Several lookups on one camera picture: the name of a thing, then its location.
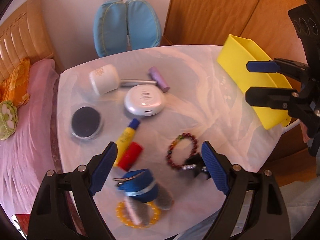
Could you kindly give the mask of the black bow pearl hairpiece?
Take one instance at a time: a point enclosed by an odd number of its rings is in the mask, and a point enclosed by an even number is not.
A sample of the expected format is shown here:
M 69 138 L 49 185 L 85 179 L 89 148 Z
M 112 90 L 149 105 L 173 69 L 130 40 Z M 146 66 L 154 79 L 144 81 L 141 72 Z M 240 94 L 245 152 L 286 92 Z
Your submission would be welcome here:
M 184 164 L 181 166 L 181 170 L 191 170 L 193 172 L 194 178 L 201 173 L 205 174 L 207 176 L 207 179 L 211 178 L 211 175 L 199 153 L 196 153 L 188 159 L 185 159 Z

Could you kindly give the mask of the blue plush hair clip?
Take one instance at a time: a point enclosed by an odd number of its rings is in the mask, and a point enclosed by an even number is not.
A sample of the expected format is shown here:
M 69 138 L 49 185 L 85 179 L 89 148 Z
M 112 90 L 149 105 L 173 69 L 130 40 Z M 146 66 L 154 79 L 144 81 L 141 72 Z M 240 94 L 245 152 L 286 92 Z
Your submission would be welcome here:
M 126 226 L 146 228 L 156 224 L 161 212 L 169 211 L 173 206 L 172 194 L 149 169 L 129 171 L 113 180 L 124 194 L 124 201 L 117 206 L 117 217 Z

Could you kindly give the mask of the black puff clear case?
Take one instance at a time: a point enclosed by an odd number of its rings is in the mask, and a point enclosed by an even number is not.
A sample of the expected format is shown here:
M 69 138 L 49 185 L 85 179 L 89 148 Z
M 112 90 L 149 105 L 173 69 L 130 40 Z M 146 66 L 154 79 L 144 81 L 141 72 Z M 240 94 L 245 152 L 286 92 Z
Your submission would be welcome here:
M 78 139 L 93 139 L 100 132 L 102 125 L 100 112 L 93 107 L 83 106 L 72 115 L 71 133 Z

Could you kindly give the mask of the white round compact case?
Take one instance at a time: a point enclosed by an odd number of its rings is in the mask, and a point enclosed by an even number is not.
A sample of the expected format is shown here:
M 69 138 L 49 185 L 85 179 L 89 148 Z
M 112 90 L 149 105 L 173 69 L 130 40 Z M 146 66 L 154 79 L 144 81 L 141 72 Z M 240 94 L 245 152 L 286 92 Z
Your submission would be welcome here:
M 133 115 L 152 116 L 163 110 L 165 96 L 154 85 L 138 85 L 127 92 L 124 106 Z

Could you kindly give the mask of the white cream jar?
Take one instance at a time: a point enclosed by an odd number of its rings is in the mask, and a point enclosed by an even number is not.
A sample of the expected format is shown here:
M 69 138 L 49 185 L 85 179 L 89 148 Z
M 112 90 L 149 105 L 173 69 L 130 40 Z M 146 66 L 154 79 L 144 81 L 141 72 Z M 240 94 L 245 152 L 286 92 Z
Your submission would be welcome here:
M 91 71 L 89 79 L 97 95 L 104 95 L 120 86 L 118 72 L 112 64 L 107 64 Z

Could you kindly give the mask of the red lipstick tube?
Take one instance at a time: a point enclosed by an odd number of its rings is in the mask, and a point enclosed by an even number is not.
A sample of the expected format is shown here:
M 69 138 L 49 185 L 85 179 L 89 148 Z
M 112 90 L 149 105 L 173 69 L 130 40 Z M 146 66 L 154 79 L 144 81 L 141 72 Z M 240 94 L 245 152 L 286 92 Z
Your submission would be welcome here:
M 118 163 L 118 167 L 126 172 L 129 171 L 130 168 L 138 160 L 143 150 L 144 148 L 140 144 L 132 142 L 126 149 L 126 151 L 123 153 L 123 156 L 121 157 Z

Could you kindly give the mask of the yellow plastic bin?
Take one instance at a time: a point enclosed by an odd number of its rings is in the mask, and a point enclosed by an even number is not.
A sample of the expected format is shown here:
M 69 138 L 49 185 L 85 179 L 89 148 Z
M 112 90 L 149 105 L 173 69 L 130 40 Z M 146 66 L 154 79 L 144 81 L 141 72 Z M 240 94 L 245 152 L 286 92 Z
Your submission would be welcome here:
M 230 34 L 217 57 L 217 62 L 243 93 L 250 87 L 291 88 L 284 75 L 251 73 L 247 70 L 246 64 L 249 61 L 269 61 L 270 59 L 254 41 Z M 285 127 L 291 122 L 291 117 L 285 110 L 264 107 L 253 109 L 264 129 L 271 129 L 278 124 Z

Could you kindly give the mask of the yellow blue cream tube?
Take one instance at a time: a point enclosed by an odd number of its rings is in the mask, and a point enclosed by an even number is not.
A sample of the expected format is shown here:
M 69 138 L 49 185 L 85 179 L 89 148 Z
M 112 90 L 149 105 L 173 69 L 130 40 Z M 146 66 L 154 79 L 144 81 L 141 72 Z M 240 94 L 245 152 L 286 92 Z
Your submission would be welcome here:
M 114 166 L 117 166 L 120 162 L 124 152 L 127 150 L 129 145 L 131 144 L 136 130 L 140 125 L 140 121 L 136 118 L 132 119 L 132 121 L 129 123 L 129 125 L 124 129 L 118 140 L 116 141 L 118 153 L 117 158 L 114 162 Z

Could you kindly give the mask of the pink bed sheet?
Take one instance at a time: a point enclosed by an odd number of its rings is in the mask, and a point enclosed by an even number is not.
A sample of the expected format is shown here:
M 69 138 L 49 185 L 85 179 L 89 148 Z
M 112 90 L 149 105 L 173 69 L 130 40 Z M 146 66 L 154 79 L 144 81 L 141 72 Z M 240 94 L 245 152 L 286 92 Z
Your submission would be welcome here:
M 30 214 L 46 172 L 61 171 L 56 135 L 58 83 L 53 59 L 31 66 L 29 102 L 18 109 L 16 132 L 1 141 L 1 206 L 8 217 Z

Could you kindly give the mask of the silver cosmetic tube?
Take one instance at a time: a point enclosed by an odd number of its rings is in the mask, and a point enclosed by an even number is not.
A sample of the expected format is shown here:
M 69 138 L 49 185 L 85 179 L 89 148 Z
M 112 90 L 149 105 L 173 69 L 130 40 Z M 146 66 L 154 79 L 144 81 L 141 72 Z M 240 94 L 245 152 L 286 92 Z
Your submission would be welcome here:
M 138 85 L 157 85 L 157 82 L 154 80 L 138 80 L 138 79 L 121 79 L 121 87 L 133 87 Z

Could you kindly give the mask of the red box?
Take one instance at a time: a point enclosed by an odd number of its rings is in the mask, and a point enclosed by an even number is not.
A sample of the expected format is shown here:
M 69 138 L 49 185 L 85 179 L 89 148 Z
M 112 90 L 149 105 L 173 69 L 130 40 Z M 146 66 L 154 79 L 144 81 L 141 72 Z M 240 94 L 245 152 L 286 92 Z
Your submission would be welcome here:
M 28 226 L 29 226 L 30 214 L 15 214 L 14 221 L 19 224 L 20 229 L 22 230 L 25 237 L 28 235 Z

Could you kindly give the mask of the green cabbage plush toy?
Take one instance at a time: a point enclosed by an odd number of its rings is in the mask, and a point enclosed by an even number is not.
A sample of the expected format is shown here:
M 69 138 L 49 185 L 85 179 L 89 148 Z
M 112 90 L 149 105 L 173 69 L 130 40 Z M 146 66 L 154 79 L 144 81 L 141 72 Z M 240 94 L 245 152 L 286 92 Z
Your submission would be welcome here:
M 15 133 L 18 123 L 17 108 L 12 101 L 1 102 L 0 119 L 1 140 L 6 140 Z

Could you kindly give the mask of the purple lipstick tube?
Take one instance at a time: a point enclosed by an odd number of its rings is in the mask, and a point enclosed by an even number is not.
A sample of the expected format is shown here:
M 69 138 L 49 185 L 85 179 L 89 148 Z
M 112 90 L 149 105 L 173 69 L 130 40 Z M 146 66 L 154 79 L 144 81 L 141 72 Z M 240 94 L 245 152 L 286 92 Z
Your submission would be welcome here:
M 161 75 L 160 71 L 156 67 L 149 68 L 148 75 L 149 77 L 151 77 L 153 81 L 156 81 L 157 86 L 163 93 L 166 93 L 169 91 L 170 86 L 167 84 L 166 80 L 164 79 L 164 77 Z

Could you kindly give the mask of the orange pillow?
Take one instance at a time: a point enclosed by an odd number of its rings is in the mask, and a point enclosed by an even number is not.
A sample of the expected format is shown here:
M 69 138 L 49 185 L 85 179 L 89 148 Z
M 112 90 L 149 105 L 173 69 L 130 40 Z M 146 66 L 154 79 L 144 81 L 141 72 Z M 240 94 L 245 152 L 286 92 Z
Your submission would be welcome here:
M 28 103 L 30 68 L 30 60 L 24 58 L 10 76 L 1 82 L 1 102 L 11 101 L 17 108 Z

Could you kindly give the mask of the wooden bed headboard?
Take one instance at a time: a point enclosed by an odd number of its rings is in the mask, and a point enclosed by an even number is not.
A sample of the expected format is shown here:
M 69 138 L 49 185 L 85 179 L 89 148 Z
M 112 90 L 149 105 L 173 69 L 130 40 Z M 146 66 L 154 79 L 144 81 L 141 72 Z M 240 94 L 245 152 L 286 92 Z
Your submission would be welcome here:
M 1 24 L 1 81 L 24 58 L 31 64 L 53 59 L 56 72 L 64 71 L 44 22 L 42 0 L 27 0 Z

